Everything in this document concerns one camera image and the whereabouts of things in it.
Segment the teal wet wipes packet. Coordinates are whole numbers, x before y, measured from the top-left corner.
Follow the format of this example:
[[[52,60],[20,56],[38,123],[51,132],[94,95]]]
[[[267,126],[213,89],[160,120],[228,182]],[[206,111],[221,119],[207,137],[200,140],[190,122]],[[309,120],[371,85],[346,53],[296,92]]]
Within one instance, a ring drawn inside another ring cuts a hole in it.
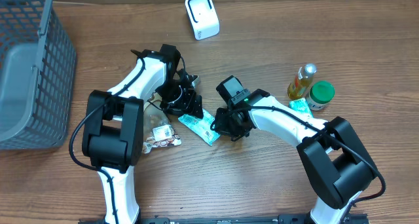
[[[203,118],[199,119],[191,115],[183,115],[178,118],[179,122],[201,137],[209,146],[219,139],[220,134],[210,128],[215,120],[209,112],[203,109]]]

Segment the yellow oil bottle silver cap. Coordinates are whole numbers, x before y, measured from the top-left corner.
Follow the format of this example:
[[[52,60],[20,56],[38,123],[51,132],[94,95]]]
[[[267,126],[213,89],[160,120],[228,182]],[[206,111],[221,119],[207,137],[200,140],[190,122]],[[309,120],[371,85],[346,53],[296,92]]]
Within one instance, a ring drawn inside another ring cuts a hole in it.
[[[287,95],[291,100],[302,98],[307,88],[312,84],[317,66],[309,63],[299,68],[294,80],[287,89]]]

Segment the teal white tissue pack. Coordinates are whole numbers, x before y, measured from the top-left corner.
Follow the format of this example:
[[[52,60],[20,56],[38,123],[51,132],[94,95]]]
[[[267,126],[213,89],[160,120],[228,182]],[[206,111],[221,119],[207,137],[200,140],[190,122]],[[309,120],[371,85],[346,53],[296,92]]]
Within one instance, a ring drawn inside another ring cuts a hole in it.
[[[308,103],[305,98],[299,98],[297,100],[292,100],[289,102],[289,107],[292,110],[295,110],[303,115],[313,117],[313,114],[308,106]]]

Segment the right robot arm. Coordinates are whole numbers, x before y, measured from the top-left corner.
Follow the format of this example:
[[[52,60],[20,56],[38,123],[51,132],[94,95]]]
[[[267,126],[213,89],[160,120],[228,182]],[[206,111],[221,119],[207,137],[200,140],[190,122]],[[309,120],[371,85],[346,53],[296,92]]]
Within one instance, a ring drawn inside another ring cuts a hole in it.
[[[368,223],[365,214],[351,214],[360,194],[378,175],[376,164],[351,124],[341,117],[328,122],[292,110],[268,92],[250,92],[234,76],[216,88],[226,103],[211,129],[232,141],[252,129],[270,132],[299,154],[317,194],[307,214],[280,214],[278,223]]]

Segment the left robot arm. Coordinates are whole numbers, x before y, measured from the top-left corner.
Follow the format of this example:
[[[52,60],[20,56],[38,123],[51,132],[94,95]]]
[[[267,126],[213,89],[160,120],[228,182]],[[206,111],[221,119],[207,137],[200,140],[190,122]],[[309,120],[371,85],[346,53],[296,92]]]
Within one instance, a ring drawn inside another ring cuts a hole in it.
[[[178,68],[182,59],[173,45],[158,51],[133,51],[135,68],[118,85],[95,90],[88,97],[82,152],[99,174],[105,196],[102,223],[139,223],[140,207],[134,188],[134,167],[143,147],[145,102],[157,93],[169,115],[203,118],[196,75]]]

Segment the brown snack pouch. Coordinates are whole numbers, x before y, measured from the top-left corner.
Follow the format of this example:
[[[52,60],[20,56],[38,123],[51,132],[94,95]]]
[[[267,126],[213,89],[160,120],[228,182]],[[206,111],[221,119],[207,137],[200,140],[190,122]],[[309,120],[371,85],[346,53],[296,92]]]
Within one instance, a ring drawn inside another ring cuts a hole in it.
[[[181,145],[179,134],[173,129],[168,117],[160,109],[161,102],[162,98],[154,93],[144,105],[143,154],[149,154],[154,148]]]

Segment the green lid white jar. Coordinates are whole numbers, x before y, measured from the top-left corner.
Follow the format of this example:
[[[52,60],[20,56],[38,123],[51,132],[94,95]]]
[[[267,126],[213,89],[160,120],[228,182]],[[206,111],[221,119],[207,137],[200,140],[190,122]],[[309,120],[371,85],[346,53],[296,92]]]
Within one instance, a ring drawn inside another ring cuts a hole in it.
[[[319,81],[307,93],[306,101],[311,110],[319,111],[325,108],[334,96],[334,86],[330,82]]]

